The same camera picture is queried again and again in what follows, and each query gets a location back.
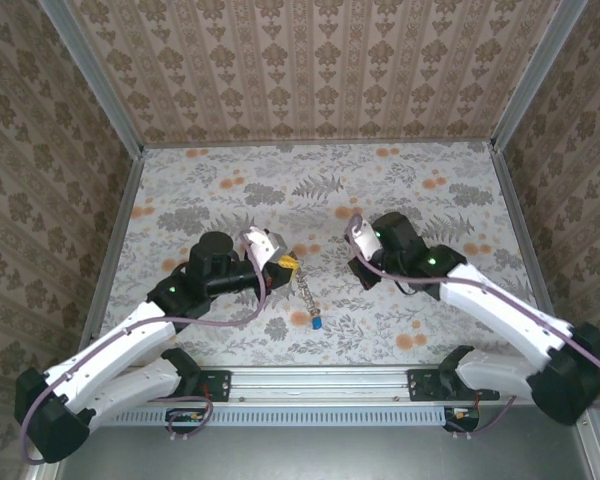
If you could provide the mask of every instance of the gray table surface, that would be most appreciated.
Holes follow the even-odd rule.
[[[471,440],[439,427],[210,427],[187,441],[161,428],[103,428],[62,480],[481,480],[591,478],[574,428],[517,407]]]

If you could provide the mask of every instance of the black plastic housing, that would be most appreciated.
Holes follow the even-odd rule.
[[[600,360],[600,331],[589,323],[572,330],[578,345]],[[600,394],[600,369],[569,345],[549,352],[545,368],[527,378],[533,401],[563,425],[573,425]]]
[[[289,283],[293,270],[267,263],[263,270],[266,293]],[[222,232],[207,232],[191,247],[189,261],[149,292],[154,302],[168,317],[200,318],[211,303],[225,293],[253,289],[260,295],[258,277],[248,259],[240,260],[233,250],[233,240]],[[176,332],[186,327],[174,323]]]
[[[166,350],[162,358],[171,362],[180,376],[174,396],[192,395],[200,378],[200,367],[182,349]],[[25,370],[16,379],[14,417],[20,425],[35,399],[48,387],[35,368]],[[31,417],[27,435],[47,463],[56,463],[78,450],[91,430],[89,422],[95,415],[92,409],[75,414],[54,393],[51,393]]]
[[[456,347],[445,359],[438,365],[438,368],[423,369],[414,368],[407,372],[409,378],[409,399],[412,402],[432,402],[432,401],[474,401],[476,394],[480,400],[498,400],[500,394],[493,390],[472,390],[467,387],[458,374],[456,369],[460,360],[473,351],[474,348],[468,345]]]
[[[446,245],[428,248],[407,217],[399,212],[390,212],[372,223],[382,250],[376,252],[371,263],[387,273],[415,278],[445,277],[458,264],[467,259]],[[360,283],[369,290],[381,278],[369,271],[358,258],[352,259],[349,268]],[[416,291],[424,291],[440,300],[440,284],[409,284]]]

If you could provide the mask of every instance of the wire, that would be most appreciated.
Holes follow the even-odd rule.
[[[193,325],[205,325],[205,326],[211,326],[211,327],[238,327],[241,325],[246,325],[247,323],[251,322],[254,318],[256,318],[260,314],[260,312],[264,308],[264,303],[265,303],[265,299],[266,299],[266,295],[267,295],[264,276],[262,274],[262,271],[260,270],[258,262],[255,258],[255,255],[253,254],[253,251],[251,250],[249,241],[246,239],[246,237],[243,234],[240,234],[239,238],[245,247],[245,250],[247,252],[247,257],[249,258],[251,265],[253,265],[253,268],[256,272],[256,276],[258,277],[258,285],[260,287],[260,296],[258,299],[258,306],[256,307],[255,311],[251,315],[244,318],[243,320],[236,320],[236,321],[231,321],[231,322],[214,322],[214,321],[210,321],[210,320],[200,320],[199,318],[181,318],[181,317],[148,318],[145,320],[140,320],[140,321],[134,323],[133,325],[130,325],[125,330],[120,330],[116,334],[112,335],[111,337],[109,337],[108,339],[103,341],[101,344],[99,344],[97,347],[95,347],[92,351],[87,353],[83,358],[78,360],[66,372],[64,372],[62,375],[60,375],[60,377],[58,377],[58,379],[55,382],[51,383],[51,385],[49,385],[47,388],[45,388],[42,391],[42,393],[40,395],[38,395],[36,397],[36,399],[32,402],[31,406],[29,407],[29,410],[27,410],[27,413],[24,416],[24,419],[22,420],[22,426],[21,426],[20,432],[18,434],[20,456],[22,457],[22,460],[25,463],[27,463],[29,465],[42,465],[45,463],[43,458],[40,458],[40,459],[31,458],[27,452],[27,431],[29,430],[29,424],[31,423],[31,418],[33,417],[33,414],[40,407],[42,402],[44,402],[44,400],[51,394],[51,392],[53,392],[56,388],[58,388],[58,386],[60,384],[62,384],[62,382],[71,380],[71,378],[73,378],[73,375],[82,366],[84,366],[89,360],[91,360],[98,353],[100,353],[102,350],[107,348],[109,345],[111,345],[113,342],[115,342],[119,338],[129,335],[133,330],[140,328],[144,325],[151,324],[151,323],[173,322],[173,323],[185,323],[185,324],[193,324]]]
[[[394,283],[396,284],[396,287],[398,287],[398,290],[400,290],[400,292],[403,295],[406,295],[407,297],[410,297],[411,295],[415,295],[416,293],[418,293],[415,290],[413,292],[405,292],[404,288],[402,288],[402,285],[400,285],[398,282],[394,282]]]
[[[363,221],[362,220],[362,216],[359,213],[355,214],[353,217],[351,217],[351,220],[349,220],[349,224],[347,225],[347,229],[346,229],[345,233],[347,234],[347,238],[348,238],[349,244],[353,248],[356,256],[358,257],[358,260],[360,260],[360,262],[365,267],[367,267],[367,269],[369,269],[371,272],[375,273],[376,275],[378,275],[380,277],[384,277],[384,278],[388,278],[390,280],[393,280],[394,282],[403,282],[403,283],[406,282],[406,283],[414,283],[414,284],[418,284],[418,285],[429,285],[429,284],[432,284],[432,283],[457,283],[457,284],[461,284],[461,285],[469,285],[471,287],[479,288],[484,293],[490,293],[491,295],[495,296],[500,301],[506,303],[510,307],[512,307],[515,310],[517,310],[518,312],[522,313],[524,316],[526,316],[527,318],[529,318],[531,321],[533,321],[537,325],[541,326],[542,328],[544,328],[548,332],[554,334],[556,337],[558,337],[560,340],[562,340],[564,343],[566,343],[567,345],[569,345],[576,352],[578,352],[580,355],[582,355],[584,358],[586,358],[587,360],[589,360],[591,363],[593,363],[596,367],[598,367],[600,369],[600,359],[598,359],[595,355],[592,355],[584,347],[582,347],[581,345],[579,345],[578,343],[576,343],[572,338],[570,338],[567,335],[565,335],[564,333],[562,333],[560,330],[558,330],[557,328],[555,328],[549,322],[544,321],[542,318],[540,318],[538,315],[536,315],[533,311],[529,310],[528,308],[525,308],[523,305],[521,305],[519,303],[519,301],[517,301],[517,299],[509,298],[509,296],[505,295],[503,292],[500,292],[500,291],[496,290],[495,288],[491,287],[490,285],[483,284],[483,283],[478,282],[476,280],[470,280],[468,278],[451,278],[451,277],[415,278],[415,277],[405,277],[403,275],[392,275],[392,274],[383,272],[382,270],[376,268],[374,265],[372,265],[371,263],[369,263],[367,261],[367,259],[364,258],[364,255],[362,255],[362,252],[360,251],[360,249],[358,248],[358,246],[353,242],[353,238],[354,238],[353,237],[353,232],[354,232],[354,229],[355,230],[359,230],[360,227],[362,226],[362,221]]]
[[[457,423],[451,422],[449,420],[447,420],[447,425],[452,426],[453,428],[455,428],[456,430],[459,430],[459,432],[454,432],[455,434],[460,434],[460,435],[464,435],[465,437],[470,437],[472,435],[477,435],[479,433],[484,433],[484,432],[488,432],[489,430],[491,430],[493,427],[496,426],[496,424],[498,422],[500,422],[500,420],[502,420],[502,418],[505,416],[505,414],[509,411],[509,409],[513,406],[513,403],[516,401],[516,397],[511,397],[509,399],[509,401],[507,402],[507,404],[504,406],[504,408],[502,410],[500,410],[500,413],[493,419],[491,420],[489,423],[487,423],[484,427],[480,427],[476,430],[474,430],[473,432],[467,432],[464,428],[462,428],[460,425],[458,425]]]
[[[169,417],[169,423],[167,423],[167,430],[171,434],[171,438],[184,438],[185,440],[189,437],[193,437],[200,433],[200,431],[209,423],[211,420],[211,416],[213,415],[213,402],[209,400],[207,397],[174,397],[174,398],[156,398],[154,402],[204,402],[207,404],[207,412],[200,424],[190,433],[179,434],[173,431],[173,422],[178,417],[183,417],[185,415],[190,415],[191,412],[174,412]]]

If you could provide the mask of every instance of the black cable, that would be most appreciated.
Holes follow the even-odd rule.
[[[413,292],[405,292],[404,288],[402,288],[402,285],[400,285],[398,282],[395,282],[396,287],[398,287],[398,290],[400,290],[402,292],[403,295],[406,295],[407,297],[410,297],[411,295],[415,295],[417,292],[414,290]]]

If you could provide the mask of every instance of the damask wallpaper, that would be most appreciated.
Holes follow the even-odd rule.
[[[174,342],[201,365],[437,363],[463,342],[508,348],[428,295],[404,297],[391,282],[365,292],[347,267],[343,238],[356,212],[374,220],[401,211],[427,243],[463,252],[534,302],[486,142],[149,149],[143,157],[103,333],[187,260],[203,232],[235,238],[255,224],[280,233],[298,255],[324,326],[312,330],[294,281],[243,328],[180,332]],[[205,319],[243,318],[255,303],[252,291],[223,296]]]
[[[600,328],[600,0],[590,0],[505,150],[559,315]]]
[[[0,0],[0,479],[14,380],[77,348],[129,168],[41,7]]]
[[[559,0],[69,0],[145,144],[489,138]]]

